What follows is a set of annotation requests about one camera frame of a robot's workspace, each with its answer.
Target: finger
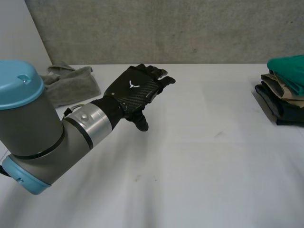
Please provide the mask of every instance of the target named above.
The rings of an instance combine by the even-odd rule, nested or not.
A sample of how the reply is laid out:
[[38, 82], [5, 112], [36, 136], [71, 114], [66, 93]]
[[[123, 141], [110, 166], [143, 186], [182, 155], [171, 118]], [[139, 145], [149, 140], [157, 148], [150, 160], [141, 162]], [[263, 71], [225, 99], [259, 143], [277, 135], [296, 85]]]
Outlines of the finger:
[[146, 132], [149, 129], [149, 125], [142, 110], [133, 113], [133, 115], [127, 118], [127, 120], [133, 122], [137, 129], [142, 132]]
[[141, 116], [137, 121], [133, 121], [138, 130], [142, 132], [146, 132], [149, 129], [149, 125], [147, 123], [146, 117], [144, 115]]
[[155, 79], [159, 79], [163, 76], [166, 76], [168, 72], [164, 69], [159, 69], [155, 66], [148, 66], [147, 71], [154, 76]]
[[137, 68], [138, 70], [145, 70], [146, 66], [141, 63], [140, 65], [136, 66], [135, 68]]
[[158, 83], [160, 84], [161, 88], [159, 89], [159, 91], [157, 92], [157, 94], [160, 94], [166, 86], [168, 86], [170, 84], [174, 84], [175, 82], [176, 82], [175, 79], [172, 78], [172, 77], [169, 77], [169, 76], [164, 77], [161, 80], [158, 80]]

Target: black glove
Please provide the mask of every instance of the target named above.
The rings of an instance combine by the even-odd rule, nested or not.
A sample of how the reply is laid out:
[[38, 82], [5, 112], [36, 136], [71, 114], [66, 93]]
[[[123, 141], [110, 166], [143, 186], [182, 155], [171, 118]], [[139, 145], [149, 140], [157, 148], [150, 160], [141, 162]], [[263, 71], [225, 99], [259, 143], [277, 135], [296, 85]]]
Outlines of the black glove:
[[149, 126], [143, 110], [163, 89], [174, 84], [175, 80], [167, 75], [167, 71], [154, 66], [140, 64], [124, 71], [105, 91], [104, 96], [114, 98], [123, 112], [123, 118], [135, 123], [145, 132]]

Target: beige cloth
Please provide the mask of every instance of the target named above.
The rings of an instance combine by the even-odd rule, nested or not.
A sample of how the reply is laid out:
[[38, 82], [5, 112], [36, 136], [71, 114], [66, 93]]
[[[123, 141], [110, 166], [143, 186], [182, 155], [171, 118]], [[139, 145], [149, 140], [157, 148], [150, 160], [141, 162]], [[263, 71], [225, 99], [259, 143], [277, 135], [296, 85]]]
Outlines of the beige cloth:
[[268, 87], [274, 92], [277, 97], [287, 101], [292, 105], [296, 105], [300, 108], [304, 107], [304, 96], [296, 96], [292, 90], [287, 86], [282, 79], [276, 75], [264, 74], [261, 75], [262, 81], [264, 81]]

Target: white logo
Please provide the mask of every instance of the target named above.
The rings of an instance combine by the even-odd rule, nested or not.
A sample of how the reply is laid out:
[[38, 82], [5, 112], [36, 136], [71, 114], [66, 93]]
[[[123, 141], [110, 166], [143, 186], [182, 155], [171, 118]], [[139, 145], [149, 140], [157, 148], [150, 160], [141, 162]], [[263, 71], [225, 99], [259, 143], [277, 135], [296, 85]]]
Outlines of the white logo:
[[133, 85], [132, 83], [131, 83], [131, 80], [130, 80], [130, 88], [137, 88], [137, 87], [139, 87], [139, 85]]

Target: white tabletop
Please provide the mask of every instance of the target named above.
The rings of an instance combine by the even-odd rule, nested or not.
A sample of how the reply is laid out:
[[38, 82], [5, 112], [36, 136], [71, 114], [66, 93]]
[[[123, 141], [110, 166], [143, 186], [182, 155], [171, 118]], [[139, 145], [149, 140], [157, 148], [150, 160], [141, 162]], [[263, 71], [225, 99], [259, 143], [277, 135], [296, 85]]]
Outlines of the white tabletop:
[[[1, 228], [304, 227], [304, 130], [255, 99], [266, 66], [156, 66], [176, 84], [144, 110], [149, 131], [122, 120], [39, 196], [0, 176]], [[92, 67], [103, 92], [128, 65]]]

